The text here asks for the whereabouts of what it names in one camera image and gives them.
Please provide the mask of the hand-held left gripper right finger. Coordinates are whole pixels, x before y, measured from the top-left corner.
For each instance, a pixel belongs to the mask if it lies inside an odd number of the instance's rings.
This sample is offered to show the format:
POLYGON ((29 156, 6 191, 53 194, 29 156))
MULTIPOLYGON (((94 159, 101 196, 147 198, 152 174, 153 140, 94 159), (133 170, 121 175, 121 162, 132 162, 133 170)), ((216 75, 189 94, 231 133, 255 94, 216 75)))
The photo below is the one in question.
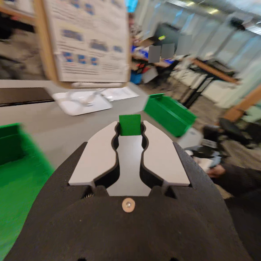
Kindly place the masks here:
POLYGON ((170 186, 190 187, 191 182, 174 142, 146 120, 141 122, 141 134, 141 181, 150 189, 158 186, 162 191, 167 191, 170 186))

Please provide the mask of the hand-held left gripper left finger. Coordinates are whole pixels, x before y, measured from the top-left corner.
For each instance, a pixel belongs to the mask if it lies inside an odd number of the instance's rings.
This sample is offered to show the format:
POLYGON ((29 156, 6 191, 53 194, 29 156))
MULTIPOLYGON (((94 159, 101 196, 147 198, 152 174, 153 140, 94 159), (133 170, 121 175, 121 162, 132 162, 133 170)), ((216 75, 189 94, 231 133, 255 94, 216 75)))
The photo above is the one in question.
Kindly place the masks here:
POLYGON ((113 185, 120 175, 119 122, 114 121, 94 134, 87 142, 83 153, 68 181, 70 186, 89 185, 92 188, 113 185))

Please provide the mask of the green plastic bin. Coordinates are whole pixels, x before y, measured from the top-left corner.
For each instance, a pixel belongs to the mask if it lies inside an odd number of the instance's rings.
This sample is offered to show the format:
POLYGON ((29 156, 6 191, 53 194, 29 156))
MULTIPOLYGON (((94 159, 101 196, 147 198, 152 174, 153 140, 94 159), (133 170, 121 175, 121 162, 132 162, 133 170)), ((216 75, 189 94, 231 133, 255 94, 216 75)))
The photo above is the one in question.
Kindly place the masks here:
POLYGON ((181 103, 164 93, 149 95, 144 111, 177 138, 183 136, 197 118, 181 103))
POLYGON ((0 127, 0 260, 11 250, 54 168, 20 123, 0 127))

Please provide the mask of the green cube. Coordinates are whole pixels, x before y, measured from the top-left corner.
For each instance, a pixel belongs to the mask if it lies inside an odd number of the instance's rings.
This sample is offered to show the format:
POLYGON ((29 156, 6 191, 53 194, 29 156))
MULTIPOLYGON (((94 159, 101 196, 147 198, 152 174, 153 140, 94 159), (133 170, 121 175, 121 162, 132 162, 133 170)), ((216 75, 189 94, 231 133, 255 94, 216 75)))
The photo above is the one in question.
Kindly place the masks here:
POLYGON ((141 115, 119 115, 120 135, 139 136, 141 135, 141 115))

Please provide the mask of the person's right forearm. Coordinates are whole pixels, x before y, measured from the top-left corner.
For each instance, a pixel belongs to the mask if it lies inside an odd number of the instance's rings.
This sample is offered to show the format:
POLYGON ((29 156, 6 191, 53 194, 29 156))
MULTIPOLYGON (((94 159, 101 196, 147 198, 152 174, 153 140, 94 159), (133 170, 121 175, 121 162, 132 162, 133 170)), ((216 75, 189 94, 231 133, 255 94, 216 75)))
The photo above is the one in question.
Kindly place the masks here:
POLYGON ((226 170, 219 178, 211 178, 213 182, 221 186, 235 197, 248 192, 260 190, 261 171, 251 168, 242 168, 229 163, 221 164, 226 170))

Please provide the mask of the grey desk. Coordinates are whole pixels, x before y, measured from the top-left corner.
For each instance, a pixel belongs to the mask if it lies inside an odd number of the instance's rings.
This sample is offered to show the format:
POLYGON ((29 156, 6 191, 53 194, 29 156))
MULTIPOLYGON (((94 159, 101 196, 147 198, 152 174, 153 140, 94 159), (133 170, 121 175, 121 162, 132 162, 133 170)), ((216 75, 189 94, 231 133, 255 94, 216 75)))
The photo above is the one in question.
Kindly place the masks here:
MULTIPOLYGON (((55 169, 96 132, 118 121, 119 115, 140 114, 142 121, 150 122, 182 148, 200 144, 202 134, 194 128, 190 128, 181 138, 167 132, 143 111, 147 94, 133 83, 128 83, 128 86, 139 96, 113 101, 113 107, 108 110, 69 116, 56 102, 5 106, 0 108, 0 123, 1 125, 22 123, 55 169)), ((107 189, 110 196, 148 196, 151 189, 139 177, 141 142, 142 136, 119 136, 117 151, 120 177, 107 189)))

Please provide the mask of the person's right hand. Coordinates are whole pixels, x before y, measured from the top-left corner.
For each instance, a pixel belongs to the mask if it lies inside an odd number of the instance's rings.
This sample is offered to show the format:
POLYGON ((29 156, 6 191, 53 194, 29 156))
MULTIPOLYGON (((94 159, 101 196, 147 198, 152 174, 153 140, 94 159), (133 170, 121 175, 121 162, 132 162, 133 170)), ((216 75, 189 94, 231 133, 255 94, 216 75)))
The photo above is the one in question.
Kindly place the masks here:
POLYGON ((226 170, 223 168, 223 166, 216 165, 213 168, 210 168, 207 172, 208 176, 210 178, 219 178, 220 176, 224 175, 226 170))

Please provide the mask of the black office stool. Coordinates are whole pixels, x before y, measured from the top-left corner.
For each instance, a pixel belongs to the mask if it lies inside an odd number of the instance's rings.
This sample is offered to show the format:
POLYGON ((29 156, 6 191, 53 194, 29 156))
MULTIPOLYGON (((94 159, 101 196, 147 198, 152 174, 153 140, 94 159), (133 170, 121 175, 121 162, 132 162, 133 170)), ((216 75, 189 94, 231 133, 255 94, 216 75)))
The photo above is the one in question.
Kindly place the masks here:
POLYGON ((219 126, 223 130, 224 135, 229 139, 239 142, 244 146, 251 144, 252 139, 248 137, 235 123, 225 118, 219 118, 219 126))

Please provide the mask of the white paper sheet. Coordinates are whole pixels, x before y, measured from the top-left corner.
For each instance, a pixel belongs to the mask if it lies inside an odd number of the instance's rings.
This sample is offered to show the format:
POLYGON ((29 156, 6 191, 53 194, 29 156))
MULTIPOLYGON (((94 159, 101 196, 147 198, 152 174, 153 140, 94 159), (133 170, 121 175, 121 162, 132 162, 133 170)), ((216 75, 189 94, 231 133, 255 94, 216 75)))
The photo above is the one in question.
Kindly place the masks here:
POLYGON ((103 90, 101 94, 110 102, 139 97, 139 95, 132 91, 129 87, 108 88, 103 90))

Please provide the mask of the wooden table with black legs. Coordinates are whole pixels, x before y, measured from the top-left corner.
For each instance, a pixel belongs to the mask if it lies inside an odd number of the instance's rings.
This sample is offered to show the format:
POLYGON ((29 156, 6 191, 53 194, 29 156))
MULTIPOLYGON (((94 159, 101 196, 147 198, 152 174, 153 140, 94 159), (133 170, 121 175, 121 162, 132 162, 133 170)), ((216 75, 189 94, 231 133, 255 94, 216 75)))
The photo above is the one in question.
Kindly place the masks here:
POLYGON ((238 85, 240 82, 238 79, 235 79, 234 77, 230 77, 223 73, 222 71, 217 70, 216 68, 213 68, 209 65, 207 65, 205 62, 198 60, 197 58, 192 58, 191 63, 198 68, 200 68, 203 71, 203 74, 206 75, 204 80, 199 84, 197 88, 194 89, 194 91, 191 93, 191 95, 184 101, 182 104, 184 107, 189 109, 196 100, 201 96, 202 92, 213 82, 216 80, 224 81, 227 83, 233 83, 238 85))
MULTIPOLYGON (((143 60, 143 61, 148 62, 148 59, 146 57, 143 57, 142 55, 139 55, 139 54, 132 54, 131 57, 136 60, 143 60)), ((162 68, 166 68, 171 65, 170 63, 166 62, 164 59, 160 59, 159 62, 152 63, 152 64, 155 66, 158 66, 158 67, 162 67, 162 68)))

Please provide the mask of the instruction sheet on wooden board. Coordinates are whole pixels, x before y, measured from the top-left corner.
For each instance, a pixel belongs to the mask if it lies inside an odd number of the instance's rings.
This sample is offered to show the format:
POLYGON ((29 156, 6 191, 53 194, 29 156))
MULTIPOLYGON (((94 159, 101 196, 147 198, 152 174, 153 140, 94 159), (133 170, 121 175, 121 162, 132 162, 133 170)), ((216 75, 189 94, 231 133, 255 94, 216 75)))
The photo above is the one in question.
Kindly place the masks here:
POLYGON ((72 83, 130 79, 128 13, 121 0, 34 1, 36 31, 47 78, 72 83))

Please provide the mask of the wooden post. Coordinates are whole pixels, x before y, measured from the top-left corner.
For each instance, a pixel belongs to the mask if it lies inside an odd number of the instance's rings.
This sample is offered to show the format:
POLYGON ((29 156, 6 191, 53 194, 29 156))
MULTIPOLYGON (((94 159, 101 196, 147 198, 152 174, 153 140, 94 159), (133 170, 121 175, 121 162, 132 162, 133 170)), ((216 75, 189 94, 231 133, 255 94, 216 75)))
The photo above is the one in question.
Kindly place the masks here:
POLYGON ((251 106, 254 106, 261 100, 261 85, 252 90, 244 99, 239 102, 236 106, 229 109, 223 116, 231 122, 239 120, 244 112, 246 112, 251 106))

